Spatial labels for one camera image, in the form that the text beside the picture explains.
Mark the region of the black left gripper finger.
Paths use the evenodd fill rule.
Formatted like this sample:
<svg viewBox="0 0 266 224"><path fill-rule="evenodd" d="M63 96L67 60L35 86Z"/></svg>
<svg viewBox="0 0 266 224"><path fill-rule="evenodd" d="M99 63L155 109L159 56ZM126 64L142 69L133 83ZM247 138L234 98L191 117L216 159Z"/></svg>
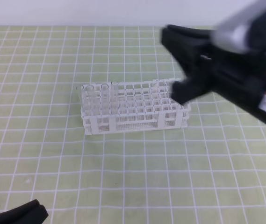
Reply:
<svg viewBox="0 0 266 224"><path fill-rule="evenodd" d="M37 199L0 213L0 224L42 224L48 217L46 208Z"/></svg>

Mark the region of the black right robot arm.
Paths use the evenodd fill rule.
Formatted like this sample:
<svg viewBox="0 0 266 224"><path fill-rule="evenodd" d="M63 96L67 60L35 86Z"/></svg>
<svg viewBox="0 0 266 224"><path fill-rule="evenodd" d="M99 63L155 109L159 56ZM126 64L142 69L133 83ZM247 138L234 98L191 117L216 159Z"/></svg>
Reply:
<svg viewBox="0 0 266 224"><path fill-rule="evenodd" d="M171 85L171 99L183 105L214 92L266 124L266 52L231 53L210 36L211 30L161 29L161 44L186 75Z"/></svg>

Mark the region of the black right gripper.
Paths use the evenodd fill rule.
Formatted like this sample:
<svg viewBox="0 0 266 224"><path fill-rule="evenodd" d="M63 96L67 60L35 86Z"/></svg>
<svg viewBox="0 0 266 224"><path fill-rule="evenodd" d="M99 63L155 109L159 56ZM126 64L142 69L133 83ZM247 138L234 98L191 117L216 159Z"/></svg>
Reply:
<svg viewBox="0 0 266 224"><path fill-rule="evenodd" d="M266 112L266 50L245 54L220 50L211 30L166 25L160 42L187 77L171 85L171 99L183 105L208 92L218 92L234 103Z"/></svg>

